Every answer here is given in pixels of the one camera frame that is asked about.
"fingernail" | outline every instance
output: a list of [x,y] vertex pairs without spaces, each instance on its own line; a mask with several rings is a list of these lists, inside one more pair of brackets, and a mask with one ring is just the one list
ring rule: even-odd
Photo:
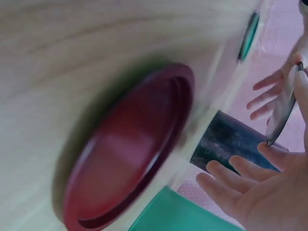
[[265,142],[262,142],[260,144],[258,144],[257,146],[257,150],[261,153],[262,150],[264,150],[265,148],[268,148]]
[[200,182],[202,181],[203,175],[205,175],[205,173],[199,173],[199,174],[196,176],[196,182],[197,182],[198,184],[200,184]]
[[306,58],[302,53],[303,52],[300,51],[295,52],[295,54],[293,55],[293,63],[299,64],[300,62],[302,62],[304,64],[304,67],[306,67],[307,66]]

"finger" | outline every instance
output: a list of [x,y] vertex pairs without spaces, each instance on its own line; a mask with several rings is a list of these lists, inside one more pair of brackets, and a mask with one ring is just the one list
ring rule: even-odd
[[206,173],[200,173],[196,177],[196,180],[200,187],[222,209],[222,211],[235,219],[238,217],[235,213],[234,207],[241,198],[241,193],[220,184],[217,180],[213,179]]
[[231,157],[229,163],[242,177],[258,182],[263,182],[279,173],[274,170],[262,168],[238,155]]
[[306,67],[307,61],[305,56],[303,55],[304,53],[307,53],[307,49],[302,49],[301,51],[295,52],[293,55],[293,63],[299,64],[300,62],[302,62],[304,64],[304,67]]
[[252,101],[250,101],[247,104],[247,109],[249,110],[249,109],[253,108],[254,106],[260,104],[261,102],[269,100],[269,99],[273,98],[274,96],[278,96],[280,94],[280,92],[282,91],[283,83],[284,82],[282,81],[281,83],[276,84],[274,87],[272,87],[268,91],[262,93],[261,95],[259,95],[258,97],[256,97]]
[[304,121],[308,125],[308,77],[303,71],[297,72],[295,77],[294,94]]
[[259,90],[261,88],[265,88],[271,84],[277,83],[279,80],[283,79],[282,70],[279,69],[274,72],[271,76],[266,77],[265,79],[261,80],[260,82],[256,83],[253,86],[253,90]]
[[276,105],[277,99],[273,99],[272,101],[269,101],[267,104],[263,105],[259,109],[255,110],[251,115],[250,119],[252,121],[255,121],[257,119],[261,119],[263,117],[269,117]]
[[239,176],[218,161],[210,161],[206,165],[206,169],[219,183],[242,194],[245,194],[253,186],[257,185],[256,181]]
[[286,170],[294,161],[303,154],[290,153],[276,146],[267,147],[266,143],[258,145],[258,151],[280,171]]

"wooden board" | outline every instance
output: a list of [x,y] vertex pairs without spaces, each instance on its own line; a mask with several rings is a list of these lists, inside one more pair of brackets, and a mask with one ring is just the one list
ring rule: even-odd
[[127,230],[163,186],[180,185],[179,170],[216,111],[231,104],[250,59],[220,72],[236,61],[250,14],[233,37],[222,31],[215,40],[208,9],[199,0],[0,2],[1,230],[66,230],[55,213],[61,217],[69,170],[105,105],[124,82],[170,62],[196,76],[189,123],[150,187],[109,230]]

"wood grain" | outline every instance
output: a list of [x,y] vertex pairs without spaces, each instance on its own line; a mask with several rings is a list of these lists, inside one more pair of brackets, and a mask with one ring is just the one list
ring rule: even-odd
[[[246,10],[225,9],[235,20],[222,30],[207,20],[217,17],[212,0],[0,1],[1,230],[65,230],[55,214],[61,218],[64,186],[88,135],[112,99],[142,73],[170,62],[189,65],[196,76],[187,141],[110,230],[127,230],[164,185],[176,189],[179,167],[216,111],[230,105],[249,63],[236,65],[236,75],[216,75],[237,58],[228,46],[241,44],[257,2],[239,1]],[[222,60],[226,51],[233,55]]]

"green rectangular piece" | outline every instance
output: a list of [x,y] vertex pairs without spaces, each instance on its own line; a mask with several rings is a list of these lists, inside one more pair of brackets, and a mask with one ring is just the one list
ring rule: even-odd
[[169,187],[148,204],[129,231],[243,231]]

